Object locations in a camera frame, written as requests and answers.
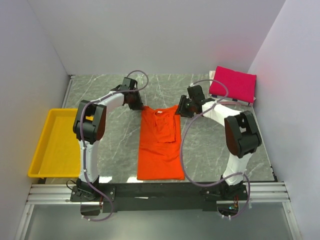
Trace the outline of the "orange t shirt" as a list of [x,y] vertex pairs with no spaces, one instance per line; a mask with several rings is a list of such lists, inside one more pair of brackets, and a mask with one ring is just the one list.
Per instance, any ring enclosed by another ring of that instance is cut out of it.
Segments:
[[177,105],[141,112],[137,160],[140,181],[184,180],[180,163],[181,118]]

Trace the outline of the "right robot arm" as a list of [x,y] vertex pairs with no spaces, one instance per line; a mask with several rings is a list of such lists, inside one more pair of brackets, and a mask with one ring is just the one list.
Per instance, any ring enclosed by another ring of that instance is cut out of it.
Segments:
[[225,142],[229,158],[222,178],[207,186],[219,187],[222,198],[230,200],[237,194],[237,185],[244,177],[247,165],[262,144],[262,138],[255,117],[249,110],[238,111],[220,104],[221,99],[205,98],[200,85],[187,88],[188,95],[182,95],[176,115],[191,118],[191,124],[199,117],[205,117],[224,127]]

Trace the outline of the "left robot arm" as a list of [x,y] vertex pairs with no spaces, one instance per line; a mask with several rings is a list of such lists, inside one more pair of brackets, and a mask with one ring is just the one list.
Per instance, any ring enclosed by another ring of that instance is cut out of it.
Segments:
[[82,189],[82,195],[88,201],[96,200],[100,188],[94,185],[99,181],[98,146],[105,134],[107,114],[125,104],[133,111],[143,108],[138,82],[125,77],[122,84],[110,90],[95,100],[82,100],[77,109],[73,123],[73,132],[80,147],[80,173],[78,183],[87,183]]

